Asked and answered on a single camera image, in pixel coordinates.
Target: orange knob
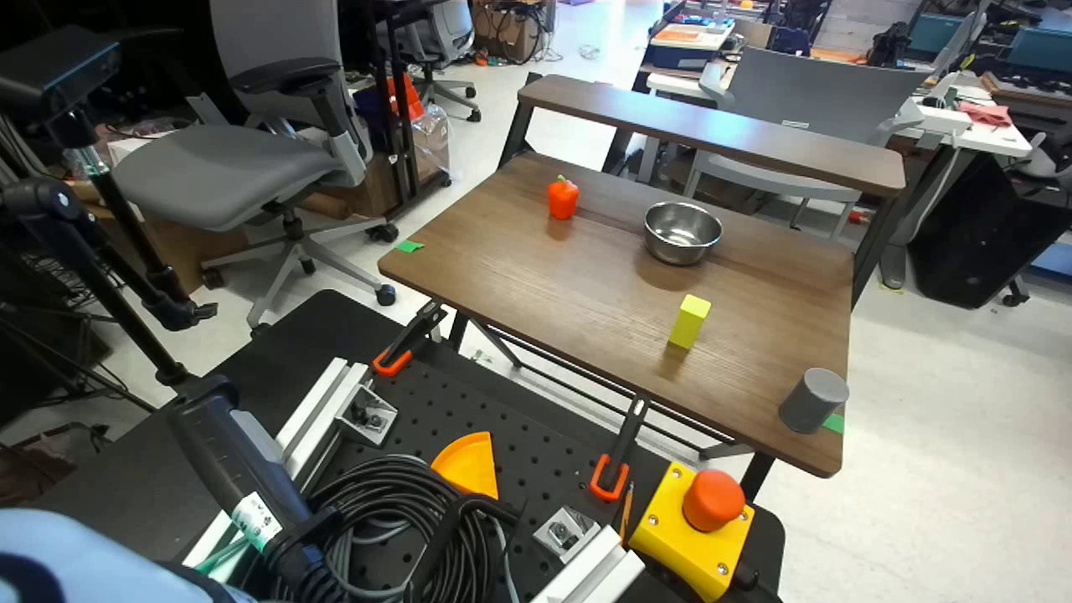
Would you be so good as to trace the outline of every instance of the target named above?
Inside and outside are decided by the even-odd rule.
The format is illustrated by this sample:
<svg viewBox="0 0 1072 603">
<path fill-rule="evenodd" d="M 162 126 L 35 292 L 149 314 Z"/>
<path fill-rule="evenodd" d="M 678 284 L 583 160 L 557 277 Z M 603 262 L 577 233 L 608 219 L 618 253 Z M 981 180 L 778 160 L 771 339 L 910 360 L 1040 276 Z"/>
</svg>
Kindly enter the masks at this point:
<svg viewBox="0 0 1072 603">
<path fill-rule="evenodd" d="M 701 468 L 681 512 L 695 533 L 713 533 L 745 512 L 745 493 L 726 474 Z"/>
</svg>

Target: metal bowl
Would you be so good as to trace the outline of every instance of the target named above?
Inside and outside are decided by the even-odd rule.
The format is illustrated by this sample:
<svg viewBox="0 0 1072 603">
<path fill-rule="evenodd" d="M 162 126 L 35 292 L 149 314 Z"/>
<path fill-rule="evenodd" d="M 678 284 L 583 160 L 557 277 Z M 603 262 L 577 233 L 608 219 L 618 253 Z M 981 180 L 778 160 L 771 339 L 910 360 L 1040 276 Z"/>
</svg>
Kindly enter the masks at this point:
<svg viewBox="0 0 1072 603">
<path fill-rule="evenodd" d="M 666 264 L 701 264 L 723 237 L 723 226 L 703 203 L 686 202 L 657 202 L 643 233 L 645 253 Z"/>
</svg>

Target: gray office chair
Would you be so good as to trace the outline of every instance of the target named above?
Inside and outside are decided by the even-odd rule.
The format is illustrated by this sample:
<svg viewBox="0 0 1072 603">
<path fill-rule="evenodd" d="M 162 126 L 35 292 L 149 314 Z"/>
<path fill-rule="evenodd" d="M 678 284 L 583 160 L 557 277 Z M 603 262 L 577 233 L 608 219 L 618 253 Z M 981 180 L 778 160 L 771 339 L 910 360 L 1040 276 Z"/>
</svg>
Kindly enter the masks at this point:
<svg viewBox="0 0 1072 603">
<path fill-rule="evenodd" d="M 860 143 L 889 143 L 898 107 L 910 96 L 910 90 L 921 88 L 921 80 L 925 73 L 910 69 L 846 68 L 745 47 L 739 68 L 721 107 Z M 794 228 L 812 199 L 839 202 L 843 210 L 838 219 L 834 237 L 839 235 L 851 203 L 860 199 L 857 190 L 831 180 L 780 173 L 721 154 L 694 157 L 684 186 L 686 199 L 695 193 L 701 173 L 766 193 L 803 199 L 789 220 Z"/>
<path fill-rule="evenodd" d="M 312 235 L 293 210 L 293 202 L 315 186 L 357 186 L 364 179 L 338 54 L 322 58 L 303 47 L 319 34 L 332 47 L 335 32 L 338 52 L 338 26 L 327 26 L 327 16 L 335 23 L 335 0 L 211 0 L 211 16 L 223 69 L 240 102 L 265 113 L 309 113 L 325 126 L 325 140 L 315 143 L 309 136 L 230 125 L 187 126 L 120 160 L 114 170 L 120 190 L 149 216 L 203 233 L 230 233 L 265 219 L 282 226 L 279 240 L 202 264 L 207 277 L 213 277 L 217 268 L 279 255 L 268 292 L 247 311 L 252 329 L 260 324 L 260 314 L 273 306 L 289 276 L 293 268 L 312 276 L 315 262 L 364 283 L 374 289 L 379 306 L 391 306 L 391 284 L 383 284 L 319 240 L 325 235 L 338 237 L 338 233 Z M 357 228 L 383 240 L 399 235 L 391 226 L 369 228 L 369 220 L 360 220 Z"/>
<path fill-rule="evenodd" d="M 421 96 L 456 102 L 470 107 L 470 121 L 479 121 L 472 80 L 434 80 L 434 69 L 461 61 L 472 52 L 474 23 L 470 0 L 433 5 L 425 21 L 408 23 L 399 39 L 421 69 Z"/>
</svg>

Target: wall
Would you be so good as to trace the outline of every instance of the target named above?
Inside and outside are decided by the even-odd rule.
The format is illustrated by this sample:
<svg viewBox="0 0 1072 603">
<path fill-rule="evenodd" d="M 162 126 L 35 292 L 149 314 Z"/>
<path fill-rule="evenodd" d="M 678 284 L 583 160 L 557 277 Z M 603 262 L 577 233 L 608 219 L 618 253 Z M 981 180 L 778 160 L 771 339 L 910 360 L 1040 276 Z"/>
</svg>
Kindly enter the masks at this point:
<svg viewBox="0 0 1072 603">
<path fill-rule="evenodd" d="M 868 52 L 871 36 L 898 21 L 910 21 L 917 0 L 834 0 L 816 47 Z"/>
</svg>

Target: black mat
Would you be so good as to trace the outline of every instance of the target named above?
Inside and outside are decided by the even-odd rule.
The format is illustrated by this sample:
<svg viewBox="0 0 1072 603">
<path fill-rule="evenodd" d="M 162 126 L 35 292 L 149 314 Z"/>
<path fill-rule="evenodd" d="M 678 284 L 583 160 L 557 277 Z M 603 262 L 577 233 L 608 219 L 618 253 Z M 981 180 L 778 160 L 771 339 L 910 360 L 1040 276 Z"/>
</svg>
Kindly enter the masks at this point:
<svg viewBox="0 0 1072 603">
<path fill-rule="evenodd" d="M 369 363 L 394 331 L 399 324 L 387 320 L 335 292 L 322 292 L 230 356 L 217 371 L 233 375 L 240 406 L 252 410 L 268 431 L 279 431 L 327 360 Z M 511 569 L 526 595 L 560 569 L 560 562 L 529 538 L 554 508 L 574 507 L 603 524 L 614 516 L 583 489 L 597 452 L 607 449 L 614 435 L 579 415 L 434 346 L 429 346 L 401 379 L 383 381 L 379 391 L 401 413 L 385 449 L 429 458 L 461 431 L 488 428 L 497 435 L 503 499 L 522 512 Z M 78 516 L 143 555 L 180 561 L 217 507 L 180 458 L 164 420 L 162 413 L 136 425 L 35 507 Z M 364 446 L 347 439 L 347 446 L 335 449 L 332 461 L 325 461 L 322 479 L 340 474 L 360 452 Z M 643 512 L 662 458 L 641 452 L 632 466 L 637 512 Z M 745 561 L 766 588 L 778 588 L 780 549 L 780 524 L 759 512 Z M 666 599 L 666 589 L 645 575 L 637 599 Z"/>
</svg>

